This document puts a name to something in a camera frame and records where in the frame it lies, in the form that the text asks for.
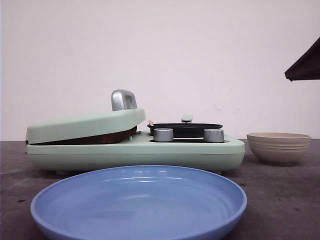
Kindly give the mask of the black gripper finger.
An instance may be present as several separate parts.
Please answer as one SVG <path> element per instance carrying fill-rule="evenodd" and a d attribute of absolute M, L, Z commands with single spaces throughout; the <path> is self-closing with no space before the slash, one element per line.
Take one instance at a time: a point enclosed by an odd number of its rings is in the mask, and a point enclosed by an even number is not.
<path fill-rule="evenodd" d="M 291 82 L 320 79 L 320 38 L 284 72 L 284 75 Z"/>

